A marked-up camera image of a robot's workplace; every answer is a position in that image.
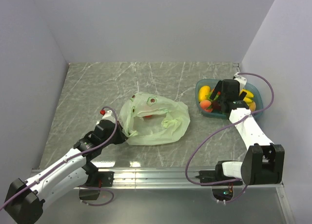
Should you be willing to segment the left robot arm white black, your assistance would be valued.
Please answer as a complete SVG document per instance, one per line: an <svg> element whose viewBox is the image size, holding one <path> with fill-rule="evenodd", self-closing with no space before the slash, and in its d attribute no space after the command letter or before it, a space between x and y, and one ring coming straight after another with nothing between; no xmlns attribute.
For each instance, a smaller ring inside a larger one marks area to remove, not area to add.
<svg viewBox="0 0 312 224"><path fill-rule="evenodd" d="M43 210L75 187L96 188L111 175L101 175L91 162L110 144L126 141L119 122L102 119L62 158L37 175L14 180L2 206L18 224L34 224Z"/></svg>

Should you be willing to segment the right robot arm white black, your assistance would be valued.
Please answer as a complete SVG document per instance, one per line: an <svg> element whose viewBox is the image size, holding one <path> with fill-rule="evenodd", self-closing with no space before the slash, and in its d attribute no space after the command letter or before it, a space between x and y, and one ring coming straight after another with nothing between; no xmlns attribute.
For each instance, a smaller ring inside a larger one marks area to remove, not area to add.
<svg viewBox="0 0 312 224"><path fill-rule="evenodd" d="M285 150L274 144L256 123L252 111L240 92L235 79L217 83L212 95L216 97L221 112L236 127L246 148L243 161L219 161L215 167L215 179L221 185L232 178L246 185L279 184L282 180Z"/></svg>

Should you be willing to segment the orange fruit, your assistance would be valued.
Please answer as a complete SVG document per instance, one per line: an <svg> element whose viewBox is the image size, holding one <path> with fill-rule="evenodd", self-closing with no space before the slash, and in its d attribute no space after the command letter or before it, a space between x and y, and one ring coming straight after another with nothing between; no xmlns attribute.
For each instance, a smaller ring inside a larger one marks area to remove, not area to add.
<svg viewBox="0 0 312 224"><path fill-rule="evenodd" d="M256 103L255 102L251 102L248 104L251 112L254 112L256 110Z"/></svg>

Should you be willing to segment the yellow bananas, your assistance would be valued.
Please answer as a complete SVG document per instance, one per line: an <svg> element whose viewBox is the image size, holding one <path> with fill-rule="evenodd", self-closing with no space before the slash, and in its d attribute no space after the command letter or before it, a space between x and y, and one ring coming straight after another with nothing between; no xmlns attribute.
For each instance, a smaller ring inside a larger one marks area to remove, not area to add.
<svg viewBox="0 0 312 224"><path fill-rule="evenodd" d="M246 89L242 89L240 94L245 93L245 97L243 98L243 101L245 101L247 104L251 104L253 102L254 94Z"/></svg>

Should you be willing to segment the green grape bunch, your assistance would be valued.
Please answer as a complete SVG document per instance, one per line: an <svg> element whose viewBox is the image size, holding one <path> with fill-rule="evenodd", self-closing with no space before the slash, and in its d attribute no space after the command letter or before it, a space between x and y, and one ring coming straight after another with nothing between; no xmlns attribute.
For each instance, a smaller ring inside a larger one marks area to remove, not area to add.
<svg viewBox="0 0 312 224"><path fill-rule="evenodd" d="M206 98L209 99L213 92L214 92L214 89L210 90L210 92L206 95Z"/></svg>

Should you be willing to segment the green printed plastic bag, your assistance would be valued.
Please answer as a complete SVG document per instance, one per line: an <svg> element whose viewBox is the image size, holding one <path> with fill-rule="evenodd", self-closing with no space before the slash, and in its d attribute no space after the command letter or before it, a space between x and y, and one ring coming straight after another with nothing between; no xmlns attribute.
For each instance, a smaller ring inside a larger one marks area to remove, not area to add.
<svg viewBox="0 0 312 224"><path fill-rule="evenodd" d="M183 102L138 92L124 103L119 120L129 145L155 146L180 140L188 129L190 115Z"/></svg>

